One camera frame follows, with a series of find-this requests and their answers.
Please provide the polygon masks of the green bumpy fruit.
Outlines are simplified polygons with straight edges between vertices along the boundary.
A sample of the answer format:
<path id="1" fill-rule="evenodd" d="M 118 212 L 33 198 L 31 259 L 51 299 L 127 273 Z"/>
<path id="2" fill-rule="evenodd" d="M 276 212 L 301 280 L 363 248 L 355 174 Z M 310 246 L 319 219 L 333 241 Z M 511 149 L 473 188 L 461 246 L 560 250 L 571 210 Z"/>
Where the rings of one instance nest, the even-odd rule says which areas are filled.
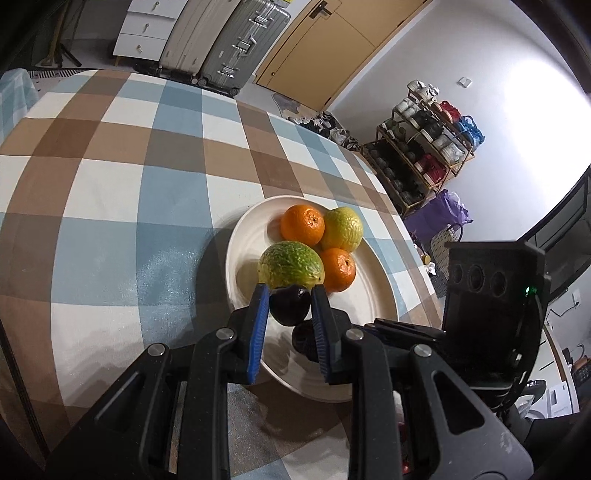
<path id="1" fill-rule="evenodd" d="M 325 282 L 325 268 L 313 248 L 286 240 L 264 250 L 257 263 L 257 279 L 270 289 L 297 285 L 311 290 Z"/>

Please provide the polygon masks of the purple bag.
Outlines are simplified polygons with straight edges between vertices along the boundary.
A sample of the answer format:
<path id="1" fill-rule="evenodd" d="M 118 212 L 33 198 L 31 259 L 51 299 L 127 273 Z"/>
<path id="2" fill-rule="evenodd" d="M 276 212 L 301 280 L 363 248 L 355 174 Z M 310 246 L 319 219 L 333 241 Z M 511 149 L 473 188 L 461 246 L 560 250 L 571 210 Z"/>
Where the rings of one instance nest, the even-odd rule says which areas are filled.
<path id="1" fill-rule="evenodd" d="M 473 222 L 468 209 L 455 192 L 441 190 L 422 208 L 409 215 L 404 223 L 407 230 L 423 245 L 450 225 L 467 225 Z"/>

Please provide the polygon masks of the yellow guava fruit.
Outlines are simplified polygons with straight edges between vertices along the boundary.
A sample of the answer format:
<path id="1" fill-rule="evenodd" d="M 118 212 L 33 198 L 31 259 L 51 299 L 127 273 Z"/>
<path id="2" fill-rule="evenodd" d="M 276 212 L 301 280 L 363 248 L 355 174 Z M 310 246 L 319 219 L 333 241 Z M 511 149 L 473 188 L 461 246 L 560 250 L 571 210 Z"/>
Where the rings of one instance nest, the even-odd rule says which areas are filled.
<path id="1" fill-rule="evenodd" d="M 346 206 L 329 210 L 324 221 L 322 250 L 339 248 L 352 253 L 359 247 L 363 239 L 363 222 L 355 210 Z"/>

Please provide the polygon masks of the silver suitcase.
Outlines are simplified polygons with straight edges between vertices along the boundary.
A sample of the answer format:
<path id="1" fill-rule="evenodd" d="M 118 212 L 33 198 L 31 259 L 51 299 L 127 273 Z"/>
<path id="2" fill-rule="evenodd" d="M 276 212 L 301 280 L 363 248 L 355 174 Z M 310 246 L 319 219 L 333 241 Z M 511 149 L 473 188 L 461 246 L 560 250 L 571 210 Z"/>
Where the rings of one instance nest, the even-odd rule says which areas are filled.
<path id="1" fill-rule="evenodd" d="M 202 64 L 197 85 L 238 95 L 289 22 L 290 13 L 273 1 L 240 2 Z"/>

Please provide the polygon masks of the checkered brown blue tablecloth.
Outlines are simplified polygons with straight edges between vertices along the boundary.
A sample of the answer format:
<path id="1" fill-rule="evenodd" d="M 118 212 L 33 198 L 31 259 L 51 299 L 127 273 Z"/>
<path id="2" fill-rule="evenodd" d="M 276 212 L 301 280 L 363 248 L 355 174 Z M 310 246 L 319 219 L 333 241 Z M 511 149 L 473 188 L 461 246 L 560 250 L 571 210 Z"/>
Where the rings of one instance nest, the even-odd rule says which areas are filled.
<path id="1" fill-rule="evenodd" d="M 1 143 L 1 320 L 49 448 L 149 344 L 228 320 L 231 230 L 276 195 L 355 209 L 402 318 L 440 324 L 376 174 L 314 132 L 109 70 L 61 81 L 15 125 Z"/>

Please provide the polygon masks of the wooden shoe rack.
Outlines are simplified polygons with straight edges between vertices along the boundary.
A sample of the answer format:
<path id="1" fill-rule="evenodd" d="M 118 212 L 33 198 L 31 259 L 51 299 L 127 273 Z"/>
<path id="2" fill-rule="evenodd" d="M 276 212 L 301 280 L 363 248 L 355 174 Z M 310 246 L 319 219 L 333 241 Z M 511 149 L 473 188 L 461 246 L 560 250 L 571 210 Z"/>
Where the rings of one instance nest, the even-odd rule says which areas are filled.
<path id="1" fill-rule="evenodd" d="M 377 126 L 374 140 L 362 147 L 402 217 L 440 193 L 485 142 L 473 117 L 440 100 L 439 94 L 433 84 L 408 83 L 406 97 Z"/>

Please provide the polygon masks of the white drawer desk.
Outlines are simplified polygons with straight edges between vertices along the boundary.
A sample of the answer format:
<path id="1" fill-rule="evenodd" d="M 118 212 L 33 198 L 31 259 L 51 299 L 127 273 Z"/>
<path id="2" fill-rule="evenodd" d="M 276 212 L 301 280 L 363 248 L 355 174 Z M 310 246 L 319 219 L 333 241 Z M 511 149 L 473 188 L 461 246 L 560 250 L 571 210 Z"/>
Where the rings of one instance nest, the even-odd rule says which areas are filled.
<path id="1" fill-rule="evenodd" d="M 158 61 L 186 3 L 186 0 L 133 0 L 113 56 Z"/>

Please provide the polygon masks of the wooden door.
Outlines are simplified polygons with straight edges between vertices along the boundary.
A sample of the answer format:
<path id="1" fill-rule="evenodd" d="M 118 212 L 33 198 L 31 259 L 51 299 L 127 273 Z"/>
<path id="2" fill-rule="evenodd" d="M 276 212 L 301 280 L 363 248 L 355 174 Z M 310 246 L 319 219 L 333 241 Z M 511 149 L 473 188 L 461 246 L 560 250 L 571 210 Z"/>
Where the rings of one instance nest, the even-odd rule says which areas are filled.
<path id="1" fill-rule="evenodd" d="M 280 1 L 293 18 L 256 70 L 256 84 L 315 111 L 328 108 L 430 3 Z"/>

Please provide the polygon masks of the beige suitcase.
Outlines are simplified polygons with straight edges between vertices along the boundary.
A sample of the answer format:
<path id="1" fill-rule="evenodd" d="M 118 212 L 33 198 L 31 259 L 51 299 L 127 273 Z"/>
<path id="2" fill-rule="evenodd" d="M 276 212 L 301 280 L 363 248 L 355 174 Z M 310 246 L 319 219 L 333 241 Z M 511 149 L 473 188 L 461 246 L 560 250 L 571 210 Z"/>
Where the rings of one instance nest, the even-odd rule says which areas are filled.
<path id="1" fill-rule="evenodd" d="M 197 76 L 239 0 L 189 0 L 159 60 L 163 69 Z"/>

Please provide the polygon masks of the large orange mandarin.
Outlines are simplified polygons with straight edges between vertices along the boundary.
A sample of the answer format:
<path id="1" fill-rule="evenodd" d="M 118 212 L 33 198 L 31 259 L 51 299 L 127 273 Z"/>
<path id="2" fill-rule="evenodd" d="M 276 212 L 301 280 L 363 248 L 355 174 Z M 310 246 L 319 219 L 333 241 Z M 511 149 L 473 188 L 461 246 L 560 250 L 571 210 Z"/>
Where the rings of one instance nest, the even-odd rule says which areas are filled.
<path id="1" fill-rule="evenodd" d="M 324 215 L 314 207 L 297 204 L 291 206 L 280 218 L 280 234 L 283 240 L 297 241 L 314 247 L 325 233 Z"/>

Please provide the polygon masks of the dark purple plum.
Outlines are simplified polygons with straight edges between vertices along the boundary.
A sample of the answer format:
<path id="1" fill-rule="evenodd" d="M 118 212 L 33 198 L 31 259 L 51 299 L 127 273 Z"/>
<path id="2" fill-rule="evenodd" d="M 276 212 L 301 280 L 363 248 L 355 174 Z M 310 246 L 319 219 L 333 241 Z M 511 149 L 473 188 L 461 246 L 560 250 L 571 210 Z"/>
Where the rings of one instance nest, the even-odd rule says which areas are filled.
<path id="1" fill-rule="evenodd" d="M 296 327 L 308 316 L 310 309 L 311 292 L 304 287 L 281 287 L 270 295 L 270 314 L 280 325 Z"/>

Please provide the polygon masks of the woven basket bag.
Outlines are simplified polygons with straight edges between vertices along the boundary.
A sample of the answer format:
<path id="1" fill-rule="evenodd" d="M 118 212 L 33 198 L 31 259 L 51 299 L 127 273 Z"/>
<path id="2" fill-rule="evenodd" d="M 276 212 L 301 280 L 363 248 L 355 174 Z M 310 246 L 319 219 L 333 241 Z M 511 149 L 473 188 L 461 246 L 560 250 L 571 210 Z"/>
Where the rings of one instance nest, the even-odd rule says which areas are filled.
<path id="1" fill-rule="evenodd" d="M 462 240 L 464 228 L 461 224 L 450 224 L 433 236 L 430 247 L 432 258 L 446 280 L 450 277 L 450 248 L 449 243 L 457 243 Z"/>

